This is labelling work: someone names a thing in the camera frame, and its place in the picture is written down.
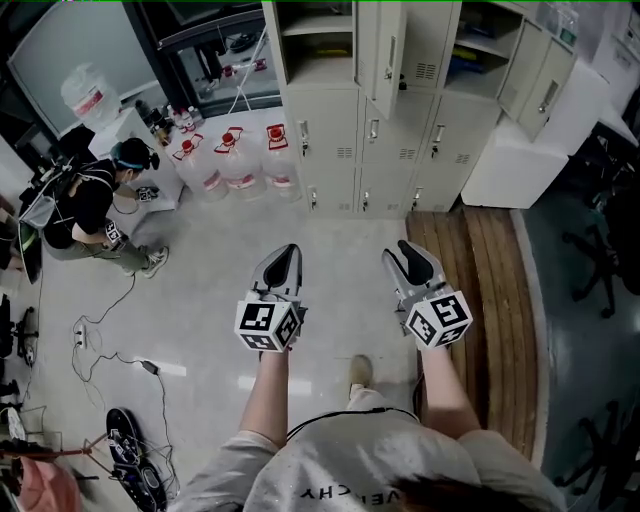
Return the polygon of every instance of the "yellow item on shelf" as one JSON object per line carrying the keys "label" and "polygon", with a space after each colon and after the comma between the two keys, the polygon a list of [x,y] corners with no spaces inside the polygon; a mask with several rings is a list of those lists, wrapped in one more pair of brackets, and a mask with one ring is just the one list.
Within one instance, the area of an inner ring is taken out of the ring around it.
{"label": "yellow item on shelf", "polygon": [[451,52],[451,54],[454,55],[455,57],[460,57],[461,59],[474,60],[474,61],[478,60],[478,56],[474,52],[470,50],[466,50],[459,46],[454,46],[453,52]]}

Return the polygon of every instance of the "fiducial marker cube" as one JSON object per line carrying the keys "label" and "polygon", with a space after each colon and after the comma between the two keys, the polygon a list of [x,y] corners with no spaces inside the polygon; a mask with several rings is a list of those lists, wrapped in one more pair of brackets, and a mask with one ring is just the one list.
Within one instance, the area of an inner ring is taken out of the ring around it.
{"label": "fiducial marker cube", "polygon": [[416,337],[420,350],[448,345],[459,340],[473,322],[462,292],[416,302],[405,327]]}

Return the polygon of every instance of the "white tile floor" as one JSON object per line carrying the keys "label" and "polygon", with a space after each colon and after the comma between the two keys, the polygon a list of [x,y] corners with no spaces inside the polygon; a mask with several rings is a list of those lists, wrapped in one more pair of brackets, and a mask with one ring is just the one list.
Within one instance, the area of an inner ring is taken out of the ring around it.
{"label": "white tile floor", "polygon": [[[171,246],[167,265],[152,279],[138,278],[133,292],[91,333],[83,350],[85,374],[97,353],[149,358],[186,368],[186,377],[165,375],[169,434],[183,483],[198,471],[238,425],[255,375],[257,357],[234,337],[237,300],[244,297],[255,266],[272,250],[296,243],[303,253],[303,303],[309,308],[292,353],[289,424],[343,408],[347,368],[356,353],[369,355],[380,389],[409,407],[415,380],[415,348],[403,338],[393,309],[393,289],[380,255],[405,237],[402,221],[309,219],[305,205],[266,197],[249,204],[227,198],[200,204],[188,192],[177,212],[151,216],[134,239]],[[161,389],[140,368],[101,361],[93,373],[106,406],[71,369],[71,326],[82,314],[96,317],[129,286],[130,278],[107,262],[57,262],[44,258],[41,338],[27,408],[47,405],[45,429],[63,432],[65,448],[105,430],[106,410],[131,409],[146,438],[164,445]],[[37,303],[38,285],[24,286],[14,301]],[[9,375],[24,386],[26,368],[10,361]],[[25,415],[31,429],[38,413]],[[91,510],[135,510],[117,482],[84,458],[68,459],[89,484]]]}

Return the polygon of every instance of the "black t-shirt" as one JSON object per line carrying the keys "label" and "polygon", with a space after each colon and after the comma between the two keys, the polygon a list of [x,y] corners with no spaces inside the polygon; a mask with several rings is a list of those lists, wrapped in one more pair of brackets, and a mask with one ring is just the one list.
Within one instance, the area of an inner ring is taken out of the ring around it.
{"label": "black t-shirt", "polygon": [[76,188],[75,195],[62,194],[57,210],[44,228],[47,242],[55,249],[66,249],[73,244],[71,231],[74,224],[88,235],[104,229],[113,192],[118,188],[110,161],[99,162],[94,169],[80,172],[78,177],[82,183]]}

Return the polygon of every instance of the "cabinet door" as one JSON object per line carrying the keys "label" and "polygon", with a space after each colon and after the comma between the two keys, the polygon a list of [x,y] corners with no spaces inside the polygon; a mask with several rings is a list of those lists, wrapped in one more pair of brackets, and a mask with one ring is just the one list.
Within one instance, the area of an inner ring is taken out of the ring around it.
{"label": "cabinet door", "polygon": [[303,167],[355,162],[357,90],[290,90],[287,97]]}
{"label": "cabinet door", "polygon": [[414,209],[448,211],[499,116],[500,108],[493,102],[443,97],[409,205],[415,198]]}
{"label": "cabinet door", "polygon": [[390,119],[367,100],[362,133],[364,163],[410,164],[418,156],[433,95],[400,91]]}
{"label": "cabinet door", "polygon": [[406,7],[404,2],[361,2],[356,5],[356,81],[388,119],[398,96]]}
{"label": "cabinet door", "polygon": [[411,167],[394,164],[365,164],[360,178],[358,212],[365,217],[404,216],[402,203],[409,188]]}
{"label": "cabinet door", "polygon": [[452,6],[452,2],[408,3],[401,71],[407,85],[436,86]]}
{"label": "cabinet door", "polygon": [[524,22],[498,103],[530,140],[551,115],[575,57],[547,32]]}
{"label": "cabinet door", "polygon": [[531,140],[535,139],[549,119],[560,90],[569,79],[573,64],[573,54],[552,40],[533,90],[518,119],[518,124]]}
{"label": "cabinet door", "polygon": [[306,165],[303,173],[311,213],[344,217],[353,212],[354,167]]}

